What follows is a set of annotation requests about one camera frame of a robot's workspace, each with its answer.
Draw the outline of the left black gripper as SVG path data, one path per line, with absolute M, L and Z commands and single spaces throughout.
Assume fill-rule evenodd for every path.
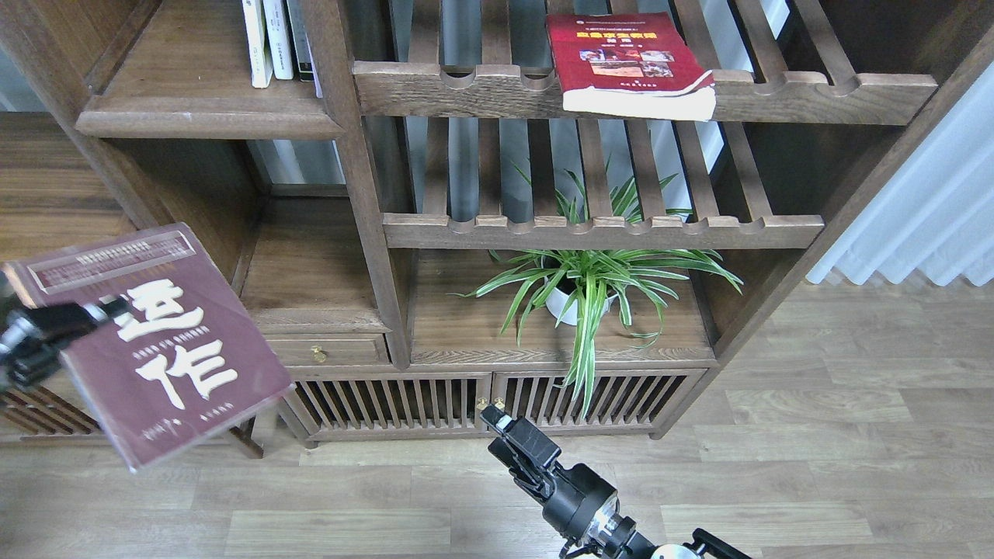
M 64 302 L 14 309 L 2 336 L 1 392 L 41 385 L 63 369 L 60 345 L 80 339 L 128 309 L 122 297 L 91 304 Z

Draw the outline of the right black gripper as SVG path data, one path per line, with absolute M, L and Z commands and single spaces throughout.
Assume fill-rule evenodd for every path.
M 567 540 L 565 547 L 618 548 L 617 489 L 585 464 L 565 470 L 561 448 L 528 418 L 512 418 L 494 404 L 481 412 L 497 432 L 488 452 L 508 468 L 515 484 L 543 503 L 542 516 Z

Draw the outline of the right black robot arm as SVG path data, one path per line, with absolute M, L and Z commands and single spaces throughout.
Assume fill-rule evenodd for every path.
M 636 522 L 619 513 L 617 489 L 585 464 L 564 468 L 561 449 L 528 418 L 512 418 L 494 404 L 481 408 L 482 421 L 497 432 L 488 446 L 520 488 L 543 506 L 543 517 L 565 544 L 561 558 L 745 558 L 745 553 L 697 528 L 689 543 L 653 544 Z

